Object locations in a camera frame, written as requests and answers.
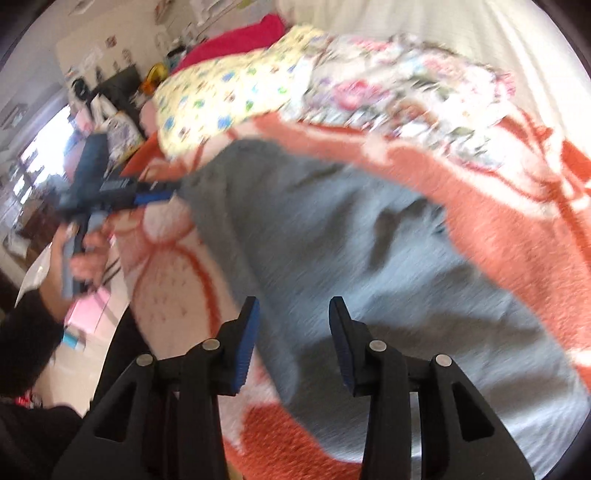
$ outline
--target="hand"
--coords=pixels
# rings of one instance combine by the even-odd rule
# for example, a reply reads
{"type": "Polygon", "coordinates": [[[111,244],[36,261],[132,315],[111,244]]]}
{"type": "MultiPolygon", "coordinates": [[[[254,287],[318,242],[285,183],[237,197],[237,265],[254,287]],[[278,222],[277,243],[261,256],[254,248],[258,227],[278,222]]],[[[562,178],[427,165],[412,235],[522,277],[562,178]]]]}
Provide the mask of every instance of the hand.
{"type": "MultiPolygon", "coordinates": [[[[60,225],[57,229],[51,243],[49,272],[39,287],[43,303],[54,320],[59,323],[64,321],[73,302],[61,297],[61,289],[64,244],[75,234],[75,228],[70,228],[68,225],[60,225]]],[[[70,260],[70,270],[76,280],[91,281],[95,287],[100,287],[111,247],[108,235],[108,230],[103,226],[101,230],[91,232],[84,237],[84,247],[92,251],[74,255],[70,260]]]]}

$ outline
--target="gray blanket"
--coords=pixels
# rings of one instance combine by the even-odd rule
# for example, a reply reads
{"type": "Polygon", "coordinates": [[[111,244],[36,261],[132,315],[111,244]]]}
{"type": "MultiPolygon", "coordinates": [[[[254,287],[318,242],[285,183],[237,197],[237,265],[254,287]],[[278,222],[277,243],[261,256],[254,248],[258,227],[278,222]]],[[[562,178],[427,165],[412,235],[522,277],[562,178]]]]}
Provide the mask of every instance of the gray blanket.
{"type": "Polygon", "coordinates": [[[237,141],[181,195],[237,304],[261,302],[257,348],[284,407],[334,458],[361,461],[369,404],[342,384],[328,305],[405,355],[451,355],[480,389],[537,478],[589,412],[564,352],[511,293],[450,242],[444,210],[341,164],[237,141]]]}

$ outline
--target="black sleeve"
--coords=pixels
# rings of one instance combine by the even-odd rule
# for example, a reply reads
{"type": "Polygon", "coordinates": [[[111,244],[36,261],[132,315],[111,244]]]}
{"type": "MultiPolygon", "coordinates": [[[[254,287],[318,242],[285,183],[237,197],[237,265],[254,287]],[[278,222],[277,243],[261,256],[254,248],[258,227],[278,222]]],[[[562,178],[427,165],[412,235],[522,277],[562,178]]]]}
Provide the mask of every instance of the black sleeve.
{"type": "Polygon", "coordinates": [[[25,293],[0,322],[0,396],[17,397],[31,388],[63,335],[38,290],[25,293]]]}

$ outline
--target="orange blanket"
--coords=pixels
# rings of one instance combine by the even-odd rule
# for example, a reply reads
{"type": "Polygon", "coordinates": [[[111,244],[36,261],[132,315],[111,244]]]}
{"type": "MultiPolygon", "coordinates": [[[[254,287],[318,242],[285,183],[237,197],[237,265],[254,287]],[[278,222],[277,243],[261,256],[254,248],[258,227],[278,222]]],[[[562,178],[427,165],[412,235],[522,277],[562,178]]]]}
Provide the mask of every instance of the orange blanket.
{"type": "MultiPolygon", "coordinates": [[[[286,124],[274,113],[213,137],[172,163],[152,140],[149,161],[141,167],[146,179],[178,178],[236,138],[261,137],[422,192],[445,205],[458,251],[538,316],[590,386],[591,160],[521,111],[495,128],[513,153],[493,173],[436,158],[400,140],[286,124]]],[[[127,171],[139,169],[134,162],[127,171]]],[[[235,318],[225,280],[183,202],[121,213],[114,221],[132,308],[159,358],[185,353],[235,318]]],[[[220,398],[220,417],[228,459],[249,480],[359,475],[359,465],[326,456],[281,407],[256,353],[242,392],[220,398]]]]}

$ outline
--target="pillow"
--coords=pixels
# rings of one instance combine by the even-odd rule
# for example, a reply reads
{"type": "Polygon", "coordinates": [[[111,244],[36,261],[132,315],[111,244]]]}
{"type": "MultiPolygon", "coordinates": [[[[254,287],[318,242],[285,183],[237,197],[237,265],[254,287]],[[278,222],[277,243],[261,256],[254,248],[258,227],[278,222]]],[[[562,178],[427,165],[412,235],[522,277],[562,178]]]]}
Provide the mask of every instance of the pillow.
{"type": "Polygon", "coordinates": [[[270,48],[204,61],[167,79],[154,95],[162,151],[175,157],[246,118],[279,109],[290,98],[296,63],[323,37],[301,25],[270,48]]]}

